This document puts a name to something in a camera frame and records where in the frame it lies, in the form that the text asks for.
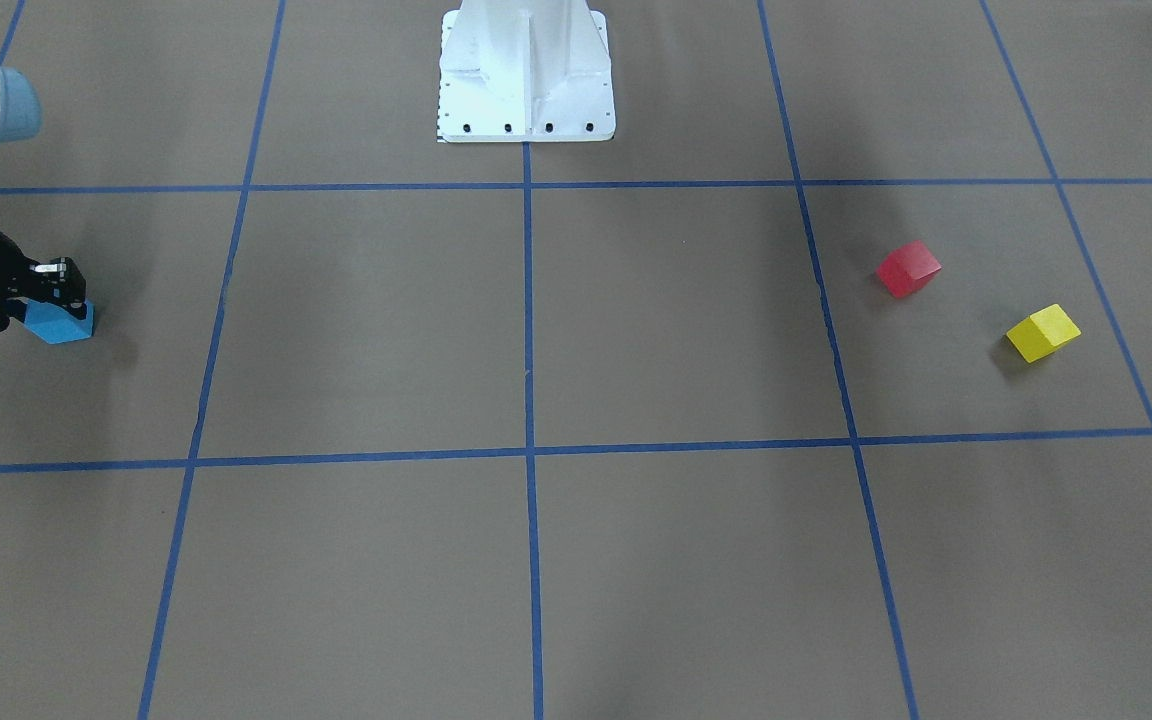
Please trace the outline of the yellow cube block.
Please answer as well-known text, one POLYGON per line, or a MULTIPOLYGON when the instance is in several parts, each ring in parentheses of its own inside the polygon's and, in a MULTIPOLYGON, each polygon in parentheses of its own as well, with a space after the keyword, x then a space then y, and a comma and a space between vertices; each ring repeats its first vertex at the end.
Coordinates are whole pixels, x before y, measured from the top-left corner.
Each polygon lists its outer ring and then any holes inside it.
POLYGON ((1025 316, 1005 333, 1007 342, 1028 364, 1055 354, 1082 336, 1082 328, 1066 313, 1064 306, 1052 304, 1025 316))

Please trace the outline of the blue cube block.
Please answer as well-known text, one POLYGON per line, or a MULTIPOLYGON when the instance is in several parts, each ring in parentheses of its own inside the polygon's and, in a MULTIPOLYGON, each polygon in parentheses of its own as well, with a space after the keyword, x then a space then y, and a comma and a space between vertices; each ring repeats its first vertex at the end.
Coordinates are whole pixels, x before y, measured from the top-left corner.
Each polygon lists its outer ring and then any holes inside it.
POLYGON ((24 327, 47 344, 65 344, 90 340, 93 336, 94 309, 84 302, 82 318, 70 314, 68 306, 41 304, 26 300, 24 327))

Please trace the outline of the red cube block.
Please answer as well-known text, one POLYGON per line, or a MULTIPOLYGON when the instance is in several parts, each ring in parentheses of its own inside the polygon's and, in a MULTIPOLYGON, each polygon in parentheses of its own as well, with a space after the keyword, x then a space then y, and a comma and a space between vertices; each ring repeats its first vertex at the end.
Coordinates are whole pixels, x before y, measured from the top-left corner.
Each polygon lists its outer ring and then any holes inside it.
POLYGON ((876 268, 879 283, 893 300, 905 300, 923 290, 943 270, 943 265, 920 240, 897 247, 876 268))

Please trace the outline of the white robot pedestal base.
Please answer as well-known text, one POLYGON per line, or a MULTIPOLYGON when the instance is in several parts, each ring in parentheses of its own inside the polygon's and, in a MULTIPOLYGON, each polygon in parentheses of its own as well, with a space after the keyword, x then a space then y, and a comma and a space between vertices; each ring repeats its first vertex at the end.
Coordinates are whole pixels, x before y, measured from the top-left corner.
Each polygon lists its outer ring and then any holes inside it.
POLYGON ((616 136, 608 20, 585 1, 462 1, 440 28, 435 141, 616 136))

